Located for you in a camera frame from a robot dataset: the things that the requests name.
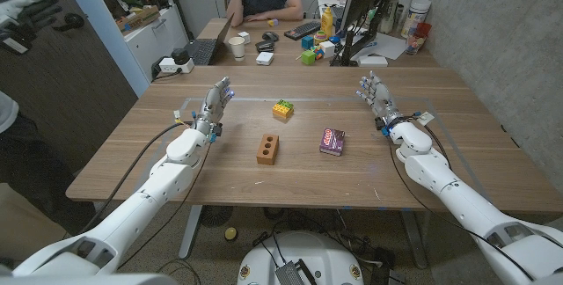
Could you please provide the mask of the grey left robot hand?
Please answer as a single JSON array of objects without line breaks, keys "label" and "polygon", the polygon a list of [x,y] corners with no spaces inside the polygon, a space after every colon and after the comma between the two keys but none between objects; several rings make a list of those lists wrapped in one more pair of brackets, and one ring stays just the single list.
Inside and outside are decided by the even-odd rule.
[{"label": "grey left robot hand", "polygon": [[223,110],[234,95],[229,77],[224,77],[214,84],[203,98],[192,128],[204,135],[210,134],[212,128],[222,119]]}]

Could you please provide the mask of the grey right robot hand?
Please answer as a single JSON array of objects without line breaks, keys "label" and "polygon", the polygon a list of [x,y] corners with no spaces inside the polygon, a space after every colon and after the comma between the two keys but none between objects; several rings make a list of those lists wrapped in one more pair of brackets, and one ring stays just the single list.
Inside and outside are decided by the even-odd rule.
[{"label": "grey right robot hand", "polygon": [[362,77],[359,84],[362,89],[358,90],[356,95],[369,105],[376,116],[379,129],[392,129],[405,119],[396,106],[395,98],[373,70],[368,77]]}]

